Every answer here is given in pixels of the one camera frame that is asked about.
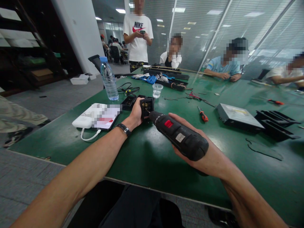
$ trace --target green table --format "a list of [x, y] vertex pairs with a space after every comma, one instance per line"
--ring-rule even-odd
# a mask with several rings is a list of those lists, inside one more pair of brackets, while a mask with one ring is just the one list
[[[196, 93], [207, 93], [201, 96], [214, 105], [224, 103], [245, 108], [253, 115], [256, 110], [277, 110], [304, 122], [304, 107], [290, 105], [304, 104], [304, 99], [301, 95], [293, 94], [289, 89], [257, 85], [245, 80], [232, 83], [221, 82], [207, 76], [189, 75], [188, 88], [193, 88]], [[119, 80], [117, 85], [120, 86], [125, 82], [131, 82], [132, 86], [140, 86], [137, 95], [152, 96], [152, 85], [130, 77]], [[184, 92], [165, 87], [161, 92], [161, 97], [155, 101], [156, 111], [165, 114], [176, 113], [196, 128], [202, 129], [240, 168], [287, 224], [295, 227], [304, 224], [303, 129], [294, 124], [288, 129], [302, 138], [276, 143], [262, 133], [253, 135], [225, 126], [218, 118], [215, 109], [204, 102], [189, 99], [164, 100], [165, 96], [173, 99], [186, 95]], [[253, 98], [257, 96], [290, 104], [276, 106], [265, 100]], [[125, 96], [121, 94], [118, 101], [110, 101], [106, 91], [103, 90], [11, 146], [10, 150], [42, 159], [50, 156], [50, 161], [68, 165], [91, 144], [80, 139], [81, 129], [73, 127], [72, 121], [93, 103], [120, 104], [124, 98]], [[197, 110], [198, 105], [208, 116], [208, 123], [203, 123], [201, 120]], [[124, 111], [117, 123], [123, 121], [129, 113], [129, 111]], [[93, 134], [95, 131], [85, 130], [84, 137], [89, 138]], [[106, 132], [100, 133], [98, 138], [105, 134]], [[245, 138], [254, 139], [276, 150], [284, 157], [283, 161], [250, 150]], [[134, 130], [132, 136], [123, 144], [107, 177], [189, 198], [207, 205], [231, 208], [231, 202], [220, 180], [197, 174], [175, 155], [169, 141], [151, 123], [143, 123]]]

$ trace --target white charging cable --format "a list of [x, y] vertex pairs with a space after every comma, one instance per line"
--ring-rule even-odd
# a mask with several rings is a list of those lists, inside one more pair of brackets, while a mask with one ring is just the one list
[[98, 131], [96, 132], [96, 134], [95, 134], [92, 138], [89, 138], [89, 139], [84, 139], [84, 138], [82, 137], [84, 131], [85, 131], [85, 129], [83, 128], [82, 131], [81, 131], [80, 137], [81, 137], [81, 139], [84, 140], [84, 141], [89, 141], [89, 140], [92, 140], [93, 138], [95, 138], [95, 137], [101, 132], [101, 129], [98, 129]]

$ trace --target light blue shirt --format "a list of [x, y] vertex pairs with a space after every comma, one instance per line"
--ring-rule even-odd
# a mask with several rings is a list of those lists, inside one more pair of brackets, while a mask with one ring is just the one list
[[233, 76], [235, 74], [241, 73], [241, 66], [240, 65], [226, 65], [222, 66], [221, 64], [221, 57], [218, 56], [214, 59], [211, 59], [207, 69], [218, 72], [218, 73], [228, 73], [230, 76]]

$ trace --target ceiling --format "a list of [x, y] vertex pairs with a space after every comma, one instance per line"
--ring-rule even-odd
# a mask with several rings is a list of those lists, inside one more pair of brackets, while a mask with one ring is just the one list
[[124, 0], [92, 0], [95, 16], [104, 22], [124, 22], [125, 14], [116, 9], [124, 9]]

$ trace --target red drill button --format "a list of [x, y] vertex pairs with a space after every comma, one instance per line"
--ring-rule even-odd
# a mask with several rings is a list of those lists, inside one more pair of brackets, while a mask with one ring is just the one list
[[166, 126], [167, 128], [170, 128], [172, 125], [173, 125], [173, 123], [172, 123], [170, 120], [167, 120], [167, 121], [165, 122], [165, 126]]

